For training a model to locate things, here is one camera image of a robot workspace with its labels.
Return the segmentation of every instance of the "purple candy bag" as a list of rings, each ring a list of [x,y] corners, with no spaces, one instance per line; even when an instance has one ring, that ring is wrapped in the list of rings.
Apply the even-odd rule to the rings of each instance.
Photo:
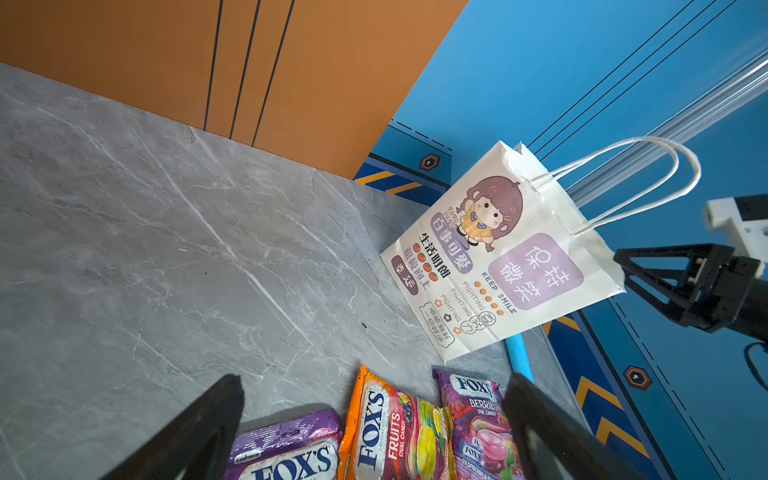
[[[340,429],[339,414],[328,409],[241,433],[223,480],[334,480]]]
[[[524,480],[498,384],[433,369],[451,411],[457,480]]]

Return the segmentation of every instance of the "yellow stripe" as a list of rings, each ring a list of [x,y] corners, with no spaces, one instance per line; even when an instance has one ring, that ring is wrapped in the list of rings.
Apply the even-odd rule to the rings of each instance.
[[[400,185],[399,187],[390,188],[386,191],[388,194],[399,194],[400,192],[404,192],[406,190],[413,190],[414,188],[421,187],[421,184],[417,184],[416,182],[413,182],[412,184],[405,184]]]
[[[572,329],[574,329],[574,330],[577,330],[577,331],[579,331],[579,332],[581,331],[581,330],[578,328],[578,323],[576,323],[576,320],[573,320],[573,319],[569,319],[569,318],[568,318],[568,317],[566,317],[566,316],[561,316],[560,318],[558,318],[558,319],[556,319],[556,320],[557,320],[558,322],[562,323],[563,325],[568,325],[568,326],[570,326],[570,327],[571,327]]]
[[[611,392],[608,392],[603,387],[599,386],[597,383],[591,381],[590,379],[587,379],[586,377],[581,377],[581,380],[578,382],[578,389],[576,389],[576,401],[578,402],[578,405],[581,408],[584,408],[584,401],[587,399],[587,392],[595,392],[602,398],[606,399],[610,403],[613,403],[618,408],[624,410],[624,407],[621,406],[621,402],[619,402],[619,398],[614,395]]]
[[[633,449],[637,450],[638,452],[642,453],[646,457],[650,458],[648,456],[648,451],[645,449],[645,446],[643,446],[643,442],[636,439],[632,435],[626,433],[624,430],[618,428],[613,422],[603,417],[600,419],[600,425],[598,425],[598,432],[594,435],[597,437],[598,441],[605,445],[605,443],[608,441],[608,436],[613,433],[618,438],[624,440],[627,445],[632,447]]]
[[[369,175],[368,177],[356,178],[355,182],[357,182],[358,184],[365,185],[365,184],[369,184],[371,182],[375,182],[377,180],[381,180],[383,178],[391,177],[392,175],[394,175],[394,173],[388,172],[388,171],[385,170],[385,171],[379,172],[377,174]]]

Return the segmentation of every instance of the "cartoon girl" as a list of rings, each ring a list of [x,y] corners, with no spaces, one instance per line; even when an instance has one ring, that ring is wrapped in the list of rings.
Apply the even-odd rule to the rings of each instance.
[[[485,244],[485,251],[493,250],[491,243],[511,232],[523,211],[523,196],[518,184],[504,177],[488,177],[467,190],[467,197],[456,208],[465,214],[456,230],[466,239],[464,248]]]

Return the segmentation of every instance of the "cartoon girl's hair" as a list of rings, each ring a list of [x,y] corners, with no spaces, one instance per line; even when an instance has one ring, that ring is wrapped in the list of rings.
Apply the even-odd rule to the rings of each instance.
[[[494,240],[511,232],[523,213],[523,195],[518,184],[505,177],[484,178],[467,190],[467,197],[457,210],[463,210],[467,200],[474,202],[480,197],[488,198],[504,215],[502,224],[491,231]]]

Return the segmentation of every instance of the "candy package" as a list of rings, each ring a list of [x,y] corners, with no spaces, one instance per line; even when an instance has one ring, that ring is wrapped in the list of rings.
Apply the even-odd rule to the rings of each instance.
[[[450,411],[457,480],[524,480],[498,384],[433,369]]]
[[[334,480],[341,420],[336,410],[241,433],[223,480]]]
[[[455,480],[445,409],[400,392],[365,365],[357,376],[340,480]]]

